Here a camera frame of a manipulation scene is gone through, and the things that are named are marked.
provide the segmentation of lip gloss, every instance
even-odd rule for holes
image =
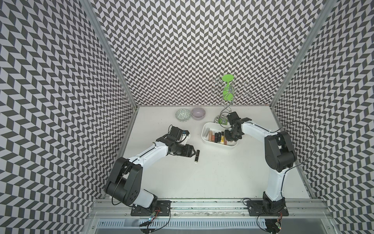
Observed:
[[[212,141],[212,131],[209,131],[209,135],[208,135],[208,140],[211,142]]]

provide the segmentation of white table surface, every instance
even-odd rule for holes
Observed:
[[[130,158],[168,133],[170,124],[188,130],[187,144],[200,150],[198,163],[192,158],[168,155],[143,171],[142,188],[159,198],[262,198],[267,187],[269,167],[264,157],[264,145],[249,135],[243,135],[234,149],[221,149],[203,143],[201,131],[205,123],[213,122],[222,107],[202,107],[203,120],[190,118],[179,122],[175,113],[182,107],[140,107],[124,153]],[[268,106],[234,106],[240,118],[249,117],[261,126],[277,130],[278,126]],[[297,169],[292,169],[283,185],[286,198],[309,198]]]

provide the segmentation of wire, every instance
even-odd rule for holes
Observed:
[[[282,219],[282,213],[280,213],[280,214],[281,214],[281,215],[280,215],[280,218],[278,218],[277,220],[281,220],[281,219]],[[274,216],[274,215],[269,215],[269,214],[266,214],[266,213],[262,213],[262,214],[259,214],[259,215],[257,216],[257,218],[256,218],[256,224],[257,224],[257,226],[258,226],[261,230],[263,230],[263,231],[265,231],[265,232],[267,232],[267,233],[272,233],[272,232],[266,231],[265,229],[263,229],[262,227],[260,227],[260,225],[258,224],[258,218],[259,218],[261,215],[265,215],[265,216]]]
[[[130,169],[130,167],[127,166],[126,171],[121,175],[121,178],[119,179],[118,184],[117,184],[117,186],[115,187],[115,189],[114,189],[114,191],[113,191],[113,195],[112,195],[112,205],[114,205],[114,206],[116,206],[116,205],[122,203],[122,202],[118,202],[117,204],[114,204],[114,203],[113,203],[113,196],[114,196],[114,193],[116,192],[116,189],[117,189],[119,183],[120,183],[121,180],[122,180],[122,177],[123,177],[124,175],[126,175],[126,173],[128,172],[129,169]]]
[[[316,151],[316,149],[317,149],[317,137],[316,137],[316,135],[315,135],[315,133],[313,132],[313,130],[312,130],[312,128],[307,124],[307,123],[304,123],[304,122],[301,122],[301,121],[292,121],[292,122],[288,122],[288,123],[286,123],[284,126],[286,126],[287,124],[290,124],[290,123],[294,123],[294,122],[299,122],[299,123],[302,123],[302,124],[304,124],[304,125],[306,125],[308,128],[309,128],[309,130],[313,133],[313,136],[314,136],[314,148],[313,148],[313,151],[312,151],[312,153],[310,154],[310,156],[307,158],[307,159],[305,159],[304,160],[304,162],[302,162],[302,163],[299,163],[299,164],[297,164],[296,166],[293,166],[293,167],[291,167],[291,168],[289,168],[288,170],[286,170],[286,172],[283,174],[283,179],[282,179],[282,185],[280,186],[281,188],[281,190],[280,190],[280,195],[283,197],[283,192],[282,192],[282,190],[283,190],[283,183],[284,183],[284,179],[285,179],[285,177],[286,177],[286,173],[289,171],[289,170],[291,170],[291,169],[293,169],[293,168],[295,168],[295,167],[298,167],[298,166],[301,166],[301,165],[303,165],[304,163],[306,163],[307,161],[309,161],[309,159],[315,154],[315,151]]]
[[[247,197],[246,197],[246,198],[243,198],[242,203],[243,203],[243,205],[247,206],[247,205],[244,203],[245,200],[250,200],[250,201],[251,201],[251,199],[250,199],[250,198],[247,198]]]
[[[145,152],[144,154],[140,155],[139,157],[137,157],[134,161],[132,162],[135,162],[136,160],[138,160],[140,157],[142,157],[143,155],[145,155],[146,153],[148,153],[149,151],[151,151],[152,149],[148,150],[147,152]]]
[[[158,230],[160,230],[160,229],[162,229],[162,228],[164,228],[164,227],[166,227],[166,225],[168,225],[169,224],[169,222],[170,222],[170,219],[171,219],[171,209],[170,209],[170,207],[168,207],[168,206],[166,206],[166,205],[161,205],[161,206],[165,206],[165,207],[167,207],[167,208],[169,208],[169,220],[168,220],[168,222],[165,224],[165,225],[163,225],[162,227],[160,227],[159,229],[156,229],[156,230],[154,230],[153,232],[155,232],[155,231],[158,231]]]
[[[220,118],[221,118],[221,115],[222,115],[223,113],[227,113],[227,114],[230,114],[230,113],[228,113],[227,111],[224,111],[224,112],[221,112],[221,113],[220,113],[220,116],[218,117],[218,123],[220,124],[221,127],[225,128],[225,127],[222,126],[222,124],[220,123]]]
[[[183,140],[181,140],[181,141],[179,141],[179,142],[177,142],[177,143],[181,143],[181,142],[183,142],[186,138],[187,138],[187,133],[186,133],[186,135],[184,136]]]
[[[268,215],[268,214],[265,214],[265,213],[262,213],[262,214],[259,214],[258,216],[257,216],[257,218],[256,218],[256,223],[257,223],[257,226],[261,229],[261,230],[263,230],[263,231],[265,231],[265,232],[267,232],[267,233],[271,233],[271,232],[268,232],[268,231],[266,231],[265,229],[263,229],[262,227],[260,227],[260,225],[258,224],[258,218],[261,216],[261,215],[266,215],[266,216],[270,216],[270,215]]]

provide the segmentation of black cable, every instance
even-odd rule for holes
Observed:
[[[227,114],[230,114],[230,113],[228,113],[227,111],[224,111],[224,112],[221,112],[220,116],[218,117],[218,123],[220,124],[221,127],[225,128],[225,127],[222,126],[222,124],[220,123],[220,118],[221,118],[221,115],[222,115],[223,113],[227,113]]]
[[[151,151],[152,149],[150,149],[150,150],[148,150],[147,152],[145,152],[144,154],[140,155],[137,159],[135,159],[135,160],[132,161],[132,162],[135,162],[136,160],[138,160],[140,157],[142,157],[143,155],[145,155],[146,153],[148,153],[148,152]]]
[[[116,189],[117,189],[117,187],[118,187],[118,185],[119,185],[119,183],[121,182],[121,180],[122,180],[122,177],[124,176],[124,175],[126,175],[126,173],[128,172],[128,169],[130,169],[130,167],[129,166],[127,166],[127,168],[126,168],[126,171],[122,174],[122,176],[121,176],[121,178],[119,179],[119,181],[118,181],[118,184],[117,184],[117,186],[115,187],[115,189],[114,189],[114,191],[113,191],[113,195],[112,195],[112,205],[114,205],[114,206],[116,206],[116,205],[118,205],[118,204],[120,204],[120,203],[122,203],[122,202],[118,202],[117,204],[114,204],[113,203],[113,196],[114,196],[114,193],[116,192]]]
[[[315,153],[315,150],[316,150],[316,148],[317,148],[317,137],[316,137],[314,131],[312,130],[312,128],[311,128],[307,123],[301,122],[301,121],[299,121],[299,120],[294,120],[294,121],[288,122],[288,123],[286,123],[285,125],[283,125],[282,127],[280,127],[280,128],[279,128],[278,130],[276,130],[276,131],[269,131],[268,129],[265,129],[265,128],[263,128],[263,127],[261,127],[261,126],[255,124],[255,126],[257,126],[257,127],[259,127],[259,128],[262,128],[262,129],[264,129],[264,130],[266,130],[266,131],[268,131],[268,132],[270,132],[270,133],[276,133],[276,132],[278,132],[279,130],[281,130],[284,126],[287,126],[288,124],[295,123],[295,122],[297,122],[297,123],[301,123],[301,124],[304,124],[304,125],[307,126],[307,127],[309,128],[309,130],[313,133],[313,136],[314,136],[314,148],[313,148],[313,151],[312,151],[311,155],[310,155],[306,160],[304,160],[304,162],[299,163],[298,165],[289,168],[289,169],[286,170],[286,172],[283,174],[282,185],[281,185],[281,188],[280,188],[280,189],[281,189],[281,190],[280,190],[280,195],[281,195],[282,197],[283,197],[282,189],[283,189],[283,183],[284,183],[284,179],[285,179],[285,177],[286,177],[286,173],[287,173],[289,170],[291,170],[291,169],[293,169],[293,168],[295,168],[295,167],[298,167],[298,166],[303,165],[304,163],[306,163],[306,162],[307,162],[307,161],[312,157],[312,155]]]
[[[162,229],[162,228],[164,228],[164,227],[166,227],[166,225],[168,225],[169,224],[169,222],[170,222],[170,219],[171,219],[171,208],[170,207],[168,207],[168,206],[166,206],[166,205],[161,205],[161,206],[165,206],[165,207],[167,207],[167,208],[169,208],[169,220],[168,220],[168,222],[165,224],[165,225],[163,225],[162,227],[160,227],[159,229],[156,229],[156,230],[154,230],[153,232],[155,232],[155,231],[158,231],[158,230],[160,230],[160,229]]]
[[[262,229],[262,227],[260,227],[260,225],[258,224],[258,218],[259,218],[261,215],[266,215],[266,216],[274,216],[274,215],[269,215],[269,214],[262,213],[262,214],[259,214],[259,215],[257,216],[257,218],[256,218],[256,224],[257,224],[257,226],[258,226],[261,230],[263,230],[263,231],[265,231],[265,232],[267,232],[267,233],[272,233],[272,232],[266,231],[265,229]]]
[[[187,133],[186,133],[186,135],[184,136],[184,139],[181,140],[181,141],[179,141],[179,142],[177,142],[177,143],[181,143],[181,142],[183,142],[186,138],[187,138]]]
[[[312,151],[312,153],[310,154],[310,156],[307,158],[307,159],[305,159],[304,160],[304,162],[302,162],[302,163],[299,163],[299,164],[297,164],[296,166],[293,166],[293,167],[291,167],[291,168],[289,168],[288,170],[286,170],[286,172],[283,174],[283,179],[282,179],[282,185],[280,186],[281,188],[281,190],[280,190],[280,195],[283,197],[283,192],[282,192],[282,190],[283,190],[283,183],[284,183],[284,179],[285,179],[285,177],[286,177],[286,173],[289,171],[289,170],[291,170],[291,169],[293,169],[293,168],[295,168],[295,167],[298,167],[298,166],[301,166],[301,165],[303,165],[304,163],[306,163],[307,161],[309,161],[309,159],[315,154],[315,151],[316,151],[316,148],[317,148],[317,137],[316,137],[316,135],[315,135],[315,133],[313,132],[313,130],[312,130],[312,128],[307,124],[307,123],[304,123],[304,122],[301,122],[301,121],[298,121],[298,120],[295,120],[295,121],[292,121],[292,122],[288,122],[288,123],[286,123],[284,126],[286,126],[287,124],[290,124],[290,123],[294,123],[294,122],[299,122],[299,123],[302,123],[302,124],[304,124],[304,125],[306,125],[308,128],[309,128],[309,130],[313,133],[313,136],[314,136],[314,148],[313,148],[313,151]]]
[[[247,205],[244,203],[245,200],[250,200],[250,201],[252,201],[252,199],[250,199],[250,198],[248,198],[248,197],[243,198],[242,203],[243,203],[243,205],[245,205],[245,206],[247,206]]]

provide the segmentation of white tray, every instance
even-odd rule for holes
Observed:
[[[203,140],[203,142],[205,144],[211,145],[211,146],[214,146],[214,147],[220,147],[220,148],[223,148],[223,149],[232,149],[237,145],[238,142],[235,142],[235,141],[232,141],[232,142],[227,141],[227,145],[210,142],[208,140],[209,134],[208,134],[207,137],[203,136],[206,128],[209,128],[211,131],[213,131],[213,133],[224,132],[227,129],[227,128],[222,127],[220,124],[216,124],[216,123],[213,123],[213,122],[209,122],[209,123],[204,124],[203,130],[201,132],[201,139]]]

